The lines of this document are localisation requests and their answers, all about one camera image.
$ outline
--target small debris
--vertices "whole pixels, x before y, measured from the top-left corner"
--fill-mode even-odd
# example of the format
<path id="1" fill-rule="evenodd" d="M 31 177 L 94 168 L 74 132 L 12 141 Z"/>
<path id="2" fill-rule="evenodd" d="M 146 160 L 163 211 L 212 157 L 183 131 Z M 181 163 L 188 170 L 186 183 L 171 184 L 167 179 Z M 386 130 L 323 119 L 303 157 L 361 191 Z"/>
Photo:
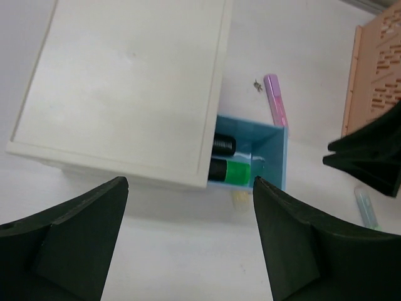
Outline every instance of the small debris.
<path id="1" fill-rule="evenodd" d="M 255 82 L 253 83 L 253 86 L 255 87 L 255 89 L 261 93 L 263 91 L 262 85 L 260 83 L 258 83 L 257 80 L 255 80 Z"/>

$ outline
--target brown basket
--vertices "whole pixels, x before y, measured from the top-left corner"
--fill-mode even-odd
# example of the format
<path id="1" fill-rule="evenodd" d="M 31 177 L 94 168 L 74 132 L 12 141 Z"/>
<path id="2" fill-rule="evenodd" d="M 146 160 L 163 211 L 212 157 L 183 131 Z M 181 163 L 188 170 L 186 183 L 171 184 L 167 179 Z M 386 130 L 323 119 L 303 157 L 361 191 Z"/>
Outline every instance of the brown basket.
<path id="1" fill-rule="evenodd" d="M 355 31 L 342 135 L 378 119 L 399 100 L 401 1 Z"/>

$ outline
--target white tabletop surface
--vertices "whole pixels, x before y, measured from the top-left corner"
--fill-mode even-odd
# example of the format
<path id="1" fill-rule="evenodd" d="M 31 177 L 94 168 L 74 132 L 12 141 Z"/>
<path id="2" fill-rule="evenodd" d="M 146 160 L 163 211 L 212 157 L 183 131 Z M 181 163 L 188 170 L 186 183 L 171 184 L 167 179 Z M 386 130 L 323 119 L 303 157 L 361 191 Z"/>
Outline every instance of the white tabletop surface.
<path id="1" fill-rule="evenodd" d="M 0 2 L 2 149 L 52 2 Z M 321 158 L 340 135 L 355 26 L 372 18 L 339 0 L 235 0 L 220 102 L 222 114 L 271 122 L 253 82 L 277 73 L 290 129 L 287 192 L 356 224 L 357 181 Z M 107 180 L 0 152 L 0 224 Z M 369 191 L 380 226 L 401 234 L 401 203 Z M 216 188 L 183 193 L 130 183 L 102 300 L 272 300 L 252 206 L 238 212 Z"/>

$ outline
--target purple marker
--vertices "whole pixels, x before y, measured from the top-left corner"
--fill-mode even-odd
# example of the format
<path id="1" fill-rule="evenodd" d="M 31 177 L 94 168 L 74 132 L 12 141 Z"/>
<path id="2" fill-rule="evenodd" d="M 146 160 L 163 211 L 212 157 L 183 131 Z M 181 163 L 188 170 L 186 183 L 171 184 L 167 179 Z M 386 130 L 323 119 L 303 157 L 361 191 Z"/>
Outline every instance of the purple marker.
<path id="1" fill-rule="evenodd" d="M 284 110 L 283 99 L 281 98 L 280 85 L 277 75 L 267 74 L 264 78 L 264 86 L 268 94 L 271 115 L 274 125 L 288 127 L 286 111 Z"/>

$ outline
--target blue drawer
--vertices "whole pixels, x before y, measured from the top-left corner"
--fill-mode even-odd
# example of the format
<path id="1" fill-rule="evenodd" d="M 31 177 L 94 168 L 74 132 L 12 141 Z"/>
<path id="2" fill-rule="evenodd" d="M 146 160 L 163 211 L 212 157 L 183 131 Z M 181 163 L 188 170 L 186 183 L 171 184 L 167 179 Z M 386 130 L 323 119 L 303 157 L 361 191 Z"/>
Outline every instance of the blue drawer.
<path id="1" fill-rule="evenodd" d="M 237 148 L 232 157 L 212 157 L 248 163 L 251 166 L 251 178 L 243 186 L 214 181 L 209 181 L 209 184 L 235 190 L 252 191 L 255 177 L 261 176 L 281 190 L 285 190 L 287 128 L 218 115 L 216 133 L 234 137 Z"/>

